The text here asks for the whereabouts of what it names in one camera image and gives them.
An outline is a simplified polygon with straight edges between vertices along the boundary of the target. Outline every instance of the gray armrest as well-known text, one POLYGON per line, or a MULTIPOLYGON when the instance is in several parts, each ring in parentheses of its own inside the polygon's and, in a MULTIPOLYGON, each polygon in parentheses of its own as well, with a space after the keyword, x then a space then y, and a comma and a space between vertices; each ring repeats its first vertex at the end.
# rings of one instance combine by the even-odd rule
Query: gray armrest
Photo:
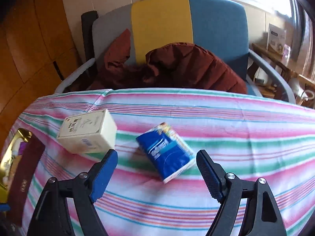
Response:
POLYGON ((55 90, 55 94, 62 93, 66 87, 70 86, 81 74, 84 73, 86 69, 94 65, 94 63, 95 63, 95 58, 91 58, 90 60, 85 62, 83 65, 81 65, 71 75, 69 75, 66 79, 64 79, 61 84, 59 84, 59 86, 55 90))
POLYGON ((261 58, 258 54, 249 49, 249 57, 257 63, 259 67, 261 67, 266 74, 272 79, 274 83, 277 84, 277 87, 283 91, 284 100, 289 103, 295 104, 294 94, 289 86, 289 84, 279 75, 279 73, 269 65, 263 58, 261 58))

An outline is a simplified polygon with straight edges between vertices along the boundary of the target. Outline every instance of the blue tissue pack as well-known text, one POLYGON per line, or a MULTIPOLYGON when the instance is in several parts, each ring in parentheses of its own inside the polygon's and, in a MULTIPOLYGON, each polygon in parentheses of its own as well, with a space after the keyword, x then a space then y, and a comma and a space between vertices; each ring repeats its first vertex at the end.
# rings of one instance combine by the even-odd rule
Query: blue tissue pack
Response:
POLYGON ((164 183, 196 162, 196 154, 167 123, 161 123, 136 138, 164 183))

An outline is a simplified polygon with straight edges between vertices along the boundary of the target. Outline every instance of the striped tablecloth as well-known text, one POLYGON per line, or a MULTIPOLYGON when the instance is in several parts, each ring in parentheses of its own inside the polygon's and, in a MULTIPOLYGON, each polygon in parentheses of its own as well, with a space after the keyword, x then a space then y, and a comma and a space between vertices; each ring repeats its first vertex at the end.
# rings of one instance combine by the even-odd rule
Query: striped tablecloth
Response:
MULTIPOLYGON (((24 208, 23 234, 47 179, 70 179, 88 171, 104 154, 74 155, 56 141, 65 117, 109 109, 118 126, 118 166, 96 210, 110 236, 204 236, 219 204, 195 166, 164 185, 135 138, 167 122, 193 150, 241 179, 263 176, 275 195, 288 235, 297 235, 315 208, 315 111, 282 101, 190 89, 73 92, 39 98, 16 120, 46 145, 24 208)), ((242 201, 232 235, 238 235, 242 201)), ((69 211, 83 235, 75 207, 69 211)))

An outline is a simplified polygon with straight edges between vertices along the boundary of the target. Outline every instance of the cream box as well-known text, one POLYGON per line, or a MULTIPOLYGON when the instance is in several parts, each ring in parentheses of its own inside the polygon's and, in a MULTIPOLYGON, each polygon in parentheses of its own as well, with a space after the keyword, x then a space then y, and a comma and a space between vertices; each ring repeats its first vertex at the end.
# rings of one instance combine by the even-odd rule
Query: cream box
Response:
POLYGON ((117 125, 106 110, 65 118, 58 142, 73 154, 106 153, 114 149, 117 125))

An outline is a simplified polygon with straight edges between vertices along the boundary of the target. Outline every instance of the chair backrest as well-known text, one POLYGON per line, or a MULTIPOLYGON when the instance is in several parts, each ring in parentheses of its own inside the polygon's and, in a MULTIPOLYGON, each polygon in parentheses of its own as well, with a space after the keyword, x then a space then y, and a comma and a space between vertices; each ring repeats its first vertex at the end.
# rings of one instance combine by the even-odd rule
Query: chair backrest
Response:
POLYGON ((248 27, 243 6, 230 0, 144 0, 115 9, 93 24, 98 66, 111 42, 131 32, 127 64, 143 63, 150 50, 172 42, 195 43, 226 62, 243 80, 248 60, 248 27))

